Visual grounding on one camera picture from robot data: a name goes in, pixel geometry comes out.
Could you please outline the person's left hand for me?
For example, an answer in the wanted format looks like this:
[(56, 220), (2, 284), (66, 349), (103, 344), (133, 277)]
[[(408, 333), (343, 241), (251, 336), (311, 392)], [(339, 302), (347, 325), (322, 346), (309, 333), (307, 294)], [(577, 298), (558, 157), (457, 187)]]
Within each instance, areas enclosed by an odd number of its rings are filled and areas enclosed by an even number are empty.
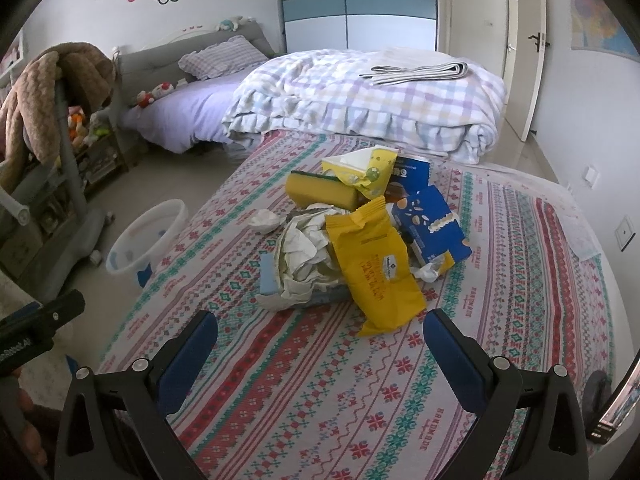
[(38, 466), (47, 465), (47, 453), (42, 446), (40, 433), (35, 426), (26, 419), (32, 414), (35, 404), (29, 394), (17, 387), (1, 390), (1, 419), (9, 427), (9, 435), (14, 437), (21, 450)]

